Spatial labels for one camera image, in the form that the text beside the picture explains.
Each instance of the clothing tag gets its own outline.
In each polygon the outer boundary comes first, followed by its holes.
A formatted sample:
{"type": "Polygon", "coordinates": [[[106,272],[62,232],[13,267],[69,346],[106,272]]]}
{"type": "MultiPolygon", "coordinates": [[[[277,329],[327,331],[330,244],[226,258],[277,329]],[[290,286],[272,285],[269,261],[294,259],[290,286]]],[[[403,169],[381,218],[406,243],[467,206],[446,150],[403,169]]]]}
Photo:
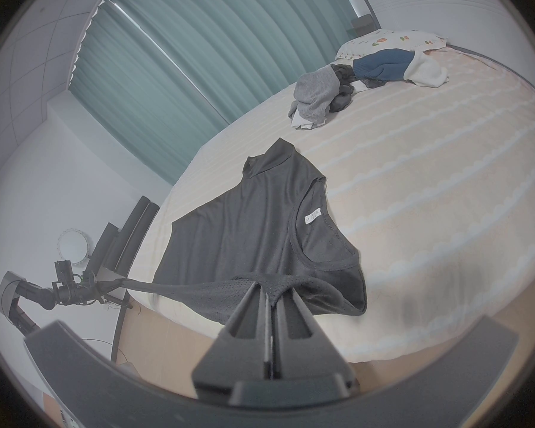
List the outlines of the clothing tag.
{"type": "Polygon", "coordinates": [[[305,225],[310,224],[319,216],[321,216],[321,208],[317,208],[311,214],[309,214],[308,216],[305,216],[305,225]]]}

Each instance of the bed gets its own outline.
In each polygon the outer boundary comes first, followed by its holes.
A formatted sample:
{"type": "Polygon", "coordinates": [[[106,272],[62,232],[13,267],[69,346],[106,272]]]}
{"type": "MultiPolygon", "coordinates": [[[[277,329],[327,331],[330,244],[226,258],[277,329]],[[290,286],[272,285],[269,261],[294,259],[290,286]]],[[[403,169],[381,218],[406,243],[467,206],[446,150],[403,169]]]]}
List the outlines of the bed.
{"type": "MultiPolygon", "coordinates": [[[[300,131],[287,117],[291,85],[229,125],[172,188],[129,278],[151,282],[171,223],[283,138],[328,178],[330,214],[360,253],[365,314],[315,317],[345,359],[416,352],[506,306],[535,278],[535,89],[487,59],[430,55],[449,71],[438,89],[387,83],[300,131]]],[[[169,298],[131,296],[206,336],[222,327],[169,298]]]]}

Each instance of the floral pillow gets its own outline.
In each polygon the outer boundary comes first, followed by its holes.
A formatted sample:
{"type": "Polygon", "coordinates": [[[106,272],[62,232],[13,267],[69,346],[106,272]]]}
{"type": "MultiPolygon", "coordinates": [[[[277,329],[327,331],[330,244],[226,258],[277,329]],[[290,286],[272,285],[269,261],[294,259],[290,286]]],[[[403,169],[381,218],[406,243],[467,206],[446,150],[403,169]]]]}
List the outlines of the floral pillow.
{"type": "Polygon", "coordinates": [[[337,59],[360,59],[383,49],[405,49],[407,51],[430,51],[446,46],[446,39],[421,30],[379,29],[363,37],[347,41],[337,51],[337,59]]]}

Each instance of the curtain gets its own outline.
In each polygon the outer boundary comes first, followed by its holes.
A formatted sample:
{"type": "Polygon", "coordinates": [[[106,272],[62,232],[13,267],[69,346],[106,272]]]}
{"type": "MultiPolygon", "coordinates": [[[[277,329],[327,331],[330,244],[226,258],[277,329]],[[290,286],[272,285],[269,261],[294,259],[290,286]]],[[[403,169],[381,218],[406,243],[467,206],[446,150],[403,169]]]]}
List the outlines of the curtain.
{"type": "Polygon", "coordinates": [[[211,133],[332,62],[356,18],[348,0],[111,1],[138,27],[102,5],[70,90],[169,182],[211,133]]]}

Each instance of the wooden floor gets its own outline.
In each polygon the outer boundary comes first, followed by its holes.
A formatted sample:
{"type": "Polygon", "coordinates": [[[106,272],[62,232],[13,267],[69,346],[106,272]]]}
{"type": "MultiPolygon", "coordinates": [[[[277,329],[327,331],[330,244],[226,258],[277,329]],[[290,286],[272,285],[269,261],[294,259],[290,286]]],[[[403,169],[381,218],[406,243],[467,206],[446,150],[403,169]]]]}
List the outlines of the wooden floor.
{"type": "MultiPolygon", "coordinates": [[[[473,423],[495,402],[525,364],[535,347],[535,281],[494,319],[519,335],[519,345],[499,381],[464,426],[473,423]]],[[[413,374],[452,347],[459,338],[394,360],[352,364],[364,392],[413,374]]],[[[175,324],[133,301],[125,315],[117,363],[134,364],[143,379],[173,392],[196,397],[191,373],[213,340],[175,324]]]]}

